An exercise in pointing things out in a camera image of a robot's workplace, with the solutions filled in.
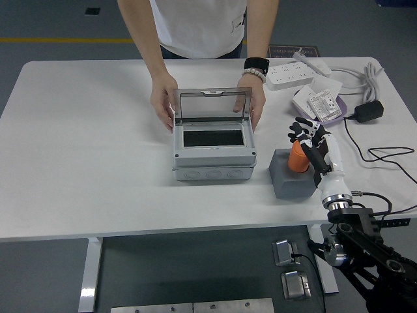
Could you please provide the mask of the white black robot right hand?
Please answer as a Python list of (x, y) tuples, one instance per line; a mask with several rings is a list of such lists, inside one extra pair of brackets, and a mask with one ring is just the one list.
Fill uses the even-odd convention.
[(345, 171), (336, 137), (322, 124), (296, 117), (289, 127), (290, 141), (297, 141), (315, 173), (315, 186), (321, 191), (321, 203), (325, 209), (350, 207), (352, 194), (345, 183)]

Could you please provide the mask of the person's left hand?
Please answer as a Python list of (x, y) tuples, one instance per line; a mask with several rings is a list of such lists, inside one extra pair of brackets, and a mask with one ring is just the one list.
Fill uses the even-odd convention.
[(237, 87), (245, 87), (252, 89), (252, 96), (250, 102), (250, 120), (252, 124), (252, 130), (255, 131), (266, 102), (266, 97), (263, 89), (263, 81), (255, 74), (246, 73), (239, 79)]

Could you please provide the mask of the person's right hand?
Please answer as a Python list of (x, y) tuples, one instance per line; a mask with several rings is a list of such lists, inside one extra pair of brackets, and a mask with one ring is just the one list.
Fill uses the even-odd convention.
[(172, 133), (174, 126), (175, 90), (178, 88), (177, 81), (168, 71), (157, 73), (151, 78), (151, 105), (160, 122)]

